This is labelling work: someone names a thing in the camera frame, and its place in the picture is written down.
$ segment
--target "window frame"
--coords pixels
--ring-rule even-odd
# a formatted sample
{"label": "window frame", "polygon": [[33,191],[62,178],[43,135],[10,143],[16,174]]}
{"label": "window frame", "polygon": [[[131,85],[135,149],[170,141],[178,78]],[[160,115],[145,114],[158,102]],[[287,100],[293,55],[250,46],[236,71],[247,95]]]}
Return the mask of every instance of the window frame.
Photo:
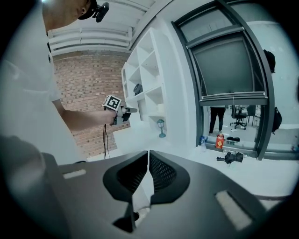
{"label": "window frame", "polygon": [[[257,135],[258,140],[255,143],[255,150],[239,149],[231,147],[223,147],[223,149],[235,150],[239,152],[246,153],[249,156],[256,157],[258,160],[262,160],[267,151],[267,146],[270,141],[272,125],[274,121],[274,87],[271,77],[270,67],[265,56],[265,53],[257,40],[256,36],[247,25],[246,21],[226,2],[229,4],[251,2],[248,0],[234,0],[234,1],[224,1],[224,0],[214,0],[203,6],[194,9],[193,11],[187,13],[175,22],[172,22],[173,27],[178,34],[178,37],[183,45],[184,52],[189,64],[193,86],[196,95],[196,116],[197,116],[197,141],[196,146],[200,145],[199,138],[203,134],[204,119],[203,119],[203,107],[204,106],[214,106],[214,105],[232,105],[232,98],[234,99],[235,105],[264,105],[262,110],[262,116],[260,118],[260,127],[258,129]],[[208,12],[220,10],[233,24],[225,28],[215,30],[213,32],[199,36],[190,42],[188,42],[181,31],[180,27],[187,24],[189,21],[194,20],[194,18],[200,17],[202,14],[207,14]],[[264,84],[264,95],[263,92],[237,92],[217,96],[202,96],[201,94],[201,83],[204,82],[201,79],[201,72],[199,66],[197,65],[197,60],[192,52],[194,47],[198,47],[202,43],[207,41],[212,41],[219,37],[226,35],[231,35],[234,33],[241,32],[246,41],[250,44],[253,52],[257,58],[258,66],[262,73],[262,81]],[[207,144],[207,147],[214,149],[214,145]]]}

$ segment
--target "bottle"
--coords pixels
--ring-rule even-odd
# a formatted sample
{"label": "bottle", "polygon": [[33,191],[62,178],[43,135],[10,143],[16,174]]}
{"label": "bottle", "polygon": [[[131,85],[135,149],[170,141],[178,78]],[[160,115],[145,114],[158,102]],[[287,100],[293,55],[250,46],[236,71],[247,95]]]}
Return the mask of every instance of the bottle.
{"label": "bottle", "polygon": [[220,132],[219,135],[217,135],[217,138],[216,138],[216,148],[222,149],[223,143],[224,143],[224,135],[223,135],[222,132]]}
{"label": "bottle", "polygon": [[206,140],[204,136],[201,136],[200,138],[200,144],[201,144],[201,152],[205,152],[206,151]]}

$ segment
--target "backpack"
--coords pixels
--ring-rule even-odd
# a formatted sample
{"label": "backpack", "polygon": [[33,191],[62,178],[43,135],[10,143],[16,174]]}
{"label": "backpack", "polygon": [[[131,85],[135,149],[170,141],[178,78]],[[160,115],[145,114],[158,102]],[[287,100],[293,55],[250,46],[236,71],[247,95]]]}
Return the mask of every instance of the backpack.
{"label": "backpack", "polygon": [[281,114],[279,113],[277,107],[275,107],[272,134],[274,134],[275,130],[279,129],[279,126],[281,125],[281,122],[282,122]]}

